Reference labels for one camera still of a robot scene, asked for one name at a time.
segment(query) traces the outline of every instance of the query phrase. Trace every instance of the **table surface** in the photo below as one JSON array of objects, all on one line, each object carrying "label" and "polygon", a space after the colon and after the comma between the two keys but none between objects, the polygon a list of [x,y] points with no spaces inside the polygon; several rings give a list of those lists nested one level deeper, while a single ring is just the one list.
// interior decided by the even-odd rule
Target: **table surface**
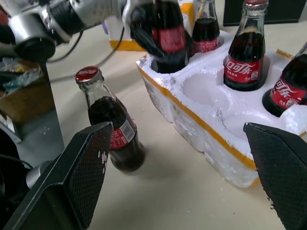
[{"label": "table surface", "polygon": [[[224,1],[216,0],[221,30]],[[295,54],[306,42],[307,20],[265,26],[267,49]],[[70,46],[61,46],[56,56]],[[84,33],[66,60],[49,64],[50,79],[74,74],[102,60],[111,48],[101,26]],[[116,52],[101,68],[105,83],[125,104],[146,148],[144,165],[123,174],[109,162],[90,230],[283,230],[259,185],[240,189],[227,183],[153,106],[135,61],[142,52]],[[74,79],[52,84],[65,145],[90,125],[86,102]]]}]

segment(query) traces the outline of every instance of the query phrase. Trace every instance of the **coca-cola label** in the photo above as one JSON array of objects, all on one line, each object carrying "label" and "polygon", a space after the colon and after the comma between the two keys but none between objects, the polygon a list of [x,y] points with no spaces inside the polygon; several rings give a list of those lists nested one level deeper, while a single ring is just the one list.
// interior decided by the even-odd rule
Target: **coca-cola label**
[{"label": "coca-cola label", "polygon": [[235,61],[228,56],[224,74],[230,80],[239,83],[256,81],[261,75],[261,60],[254,62],[241,62]]},{"label": "coca-cola label", "polygon": [[217,38],[210,41],[194,41],[194,50],[196,53],[205,53],[218,48]]},{"label": "coca-cola label", "polygon": [[294,104],[301,104],[305,94],[305,90],[287,84],[283,76],[281,76],[271,90],[270,97],[276,105],[287,109]]},{"label": "coca-cola label", "polygon": [[158,38],[159,44],[165,52],[176,52],[184,49],[186,46],[186,36],[183,25],[172,29],[153,29],[153,37],[155,40]]},{"label": "coca-cola label", "polygon": [[110,141],[110,149],[120,149],[129,144],[135,135],[135,124],[127,119],[123,125],[115,130],[113,130]]}]

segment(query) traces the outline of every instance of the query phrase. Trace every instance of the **red label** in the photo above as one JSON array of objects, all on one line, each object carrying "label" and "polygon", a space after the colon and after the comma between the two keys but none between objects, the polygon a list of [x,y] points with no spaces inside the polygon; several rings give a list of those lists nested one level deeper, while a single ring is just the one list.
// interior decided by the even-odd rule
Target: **red label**
[{"label": "red label", "polygon": [[[176,52],[186,46],[186,36],[183,25],[172,29],[161,29],[159,33],[159,44],[165,52]],[[157,30],[153,29],[153,37],[157,40]]]},{"label": "red label", "polygon": [[271,90],[270,97],[279,107],[287,109],[294,104],[300,104],[305,94],[305,90],[287,84],[281,76]]},{"label": "red label", "polygon": [[245,4],[249,5],[260,5],[260,4],[265,4],[269,0],[245,0]]},{"label": "red label", "polygon": [[261,62],[240,62],[227,57],[224,73],[225,76],[233,81],[249,83],[259,79],[261,74]]},{"label": "red label", "polygon": [[85,81],[91,79],[93,76],[95,76],[99,71],[99,68],[96,66],[88,66],[81,70],[79,70],[76,73],[76,80],[77,81]]},{"label": "red label", "polygon": [[135,135],[135,129],[131,126],[130,122],[127,119],[121,127],[113,130],[110,141],[111,150],[120,149],[132,141]]},{"label": "red label", "polygon": [[194,41],[193,45],[195,46],[196,53],[205,53],[218,48],[217,38],[211,41]]}]

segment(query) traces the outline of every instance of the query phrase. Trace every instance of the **cable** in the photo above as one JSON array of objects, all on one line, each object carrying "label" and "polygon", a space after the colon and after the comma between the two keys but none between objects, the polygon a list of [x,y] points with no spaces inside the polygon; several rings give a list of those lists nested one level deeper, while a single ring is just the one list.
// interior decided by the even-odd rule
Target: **cable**
[{"label": "cable", "polygon": [[53,60],[47,60],[47,63],[55,63],[55,62],[62,61],[63,59],[67,58],[72,53],[72,51],[75,49],[77,44],[80,42],[82,35],[83,35],[83,31],[81,31],[79,33],[79,36],[78,36],[76,42],[73,44],[73,46],[70,48],[70,50],[65,55],[63,55],[59,58],[53,59]]},{"label": "cable", "polygon": [[[125,28],[123,27],[123,29],[121,30],[120,38],[119,38],[119,41],[118,41],[118,44],[116,45],[116,47],[111,51],[111,53],[109,53],[102,61],[98,62],[98,64],[96,64],[95,66],[101,67],[106,61],[108,61],[110,59],[110,57],[113,56],[115,51],[118,50],[121,41],[123,40],[124,32],[125,32]],[[61,77],[61,78],[56,78],[56,79],[50,80],[50,83],[55,83],[57,81],[64,81],[64,80],[74,78],[74,77],[75,77],[75,75],[69,75],[69,76],[65,76],[65,77]]]},{"label": "cable", "polygon": [[8,160],[11,160],[11,161],[16,161],[16,162],[19,162],[19,163],[24,163],[30,169],[33,169],[33,167],[28,162],[20,160],[20,159],[17,159],[15,157],[10,157],[10,156],[7,156],[7,155],[0,154],[0,158],[8,159]]}]

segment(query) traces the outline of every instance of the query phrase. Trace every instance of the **styrofoam holder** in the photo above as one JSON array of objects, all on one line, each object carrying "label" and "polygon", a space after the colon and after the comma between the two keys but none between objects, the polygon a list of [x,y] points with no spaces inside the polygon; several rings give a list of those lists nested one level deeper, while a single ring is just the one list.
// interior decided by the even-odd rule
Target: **styrofoam holder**
[{"label": "styrofoam holder", "polygon": [[137,61],[148,94],[161,114],[229,182],[249,187],[258,174],[243,132],[245,122],[277,127],[297,135],[307,131],[307,106],[294,105],[280,118],[262,105],[263,94],[273,87],[288,59],[272,51],[264,58],[264,85],[255,91],[235,91],[223,84],[224,60],[233,36],[221,31],[220,47],[193,56],[182,70],[159,74],[151,68],[152,57]]}]

